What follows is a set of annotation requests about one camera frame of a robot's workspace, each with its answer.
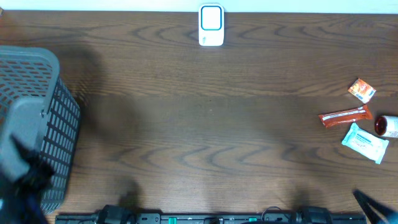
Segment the teal wet wipes pack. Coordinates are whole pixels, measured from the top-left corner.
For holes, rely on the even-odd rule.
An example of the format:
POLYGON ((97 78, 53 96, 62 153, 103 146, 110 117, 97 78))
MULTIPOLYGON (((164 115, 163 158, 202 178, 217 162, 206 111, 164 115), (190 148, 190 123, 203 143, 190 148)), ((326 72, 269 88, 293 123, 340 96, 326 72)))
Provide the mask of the teal wet wipes pack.
POLYGON ((389 141, 376 137, 361 129, 356 123, 353 123, 341 144, 360 153, 376 164, 380 164, 389 145, 389 141))

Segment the green lid jar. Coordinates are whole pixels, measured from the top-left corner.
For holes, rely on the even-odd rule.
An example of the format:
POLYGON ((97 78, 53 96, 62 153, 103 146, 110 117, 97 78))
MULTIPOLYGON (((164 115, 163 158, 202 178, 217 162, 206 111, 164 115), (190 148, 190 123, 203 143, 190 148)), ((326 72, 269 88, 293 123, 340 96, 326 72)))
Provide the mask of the green lid jar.
POLYGON ((379 136, 387 138, 397 138, 397 124, 398 117, 396 116, 380 116, 376 119, 374 129, 379 136))

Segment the red chocolate bar wrapper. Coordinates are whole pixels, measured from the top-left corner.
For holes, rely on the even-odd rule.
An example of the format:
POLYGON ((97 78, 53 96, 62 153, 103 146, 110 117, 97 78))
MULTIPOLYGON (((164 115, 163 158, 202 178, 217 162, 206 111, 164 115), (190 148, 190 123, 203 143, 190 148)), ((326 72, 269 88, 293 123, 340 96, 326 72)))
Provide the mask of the red chocolate bar wrapper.
POLYGON ((373 119, 373 115, 371 114, 367 105, 363 105, 350 110, 320 114, 318 115, 318 117, 326 128, 345 123, 353 123, 363 119, 373 119))

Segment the orange small box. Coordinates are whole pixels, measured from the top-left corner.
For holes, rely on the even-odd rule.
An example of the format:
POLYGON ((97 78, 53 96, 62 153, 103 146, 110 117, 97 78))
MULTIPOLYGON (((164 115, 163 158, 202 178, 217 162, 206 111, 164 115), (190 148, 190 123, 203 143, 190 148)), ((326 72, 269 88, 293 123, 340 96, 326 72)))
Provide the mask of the orange small box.
POLYGON ((358 78, 349 88, 348 92, 357 97, 364 104, 368 103, 376 93, 371 85, 358 78))

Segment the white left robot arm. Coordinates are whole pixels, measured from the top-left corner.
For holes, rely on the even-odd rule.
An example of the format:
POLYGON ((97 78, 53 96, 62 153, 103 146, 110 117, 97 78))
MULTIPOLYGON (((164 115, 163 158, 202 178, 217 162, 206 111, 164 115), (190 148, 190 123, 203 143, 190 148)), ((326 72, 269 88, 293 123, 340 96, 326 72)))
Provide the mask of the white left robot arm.
POLYGON ((1 197, 1 224, 47 224, 40 207, 41 194, 51 186, 50 179, 55 171, 38 152, 29 149, 17 137, 12 135, 11 140, 18 156, 29 164, 29 170, 1 197))

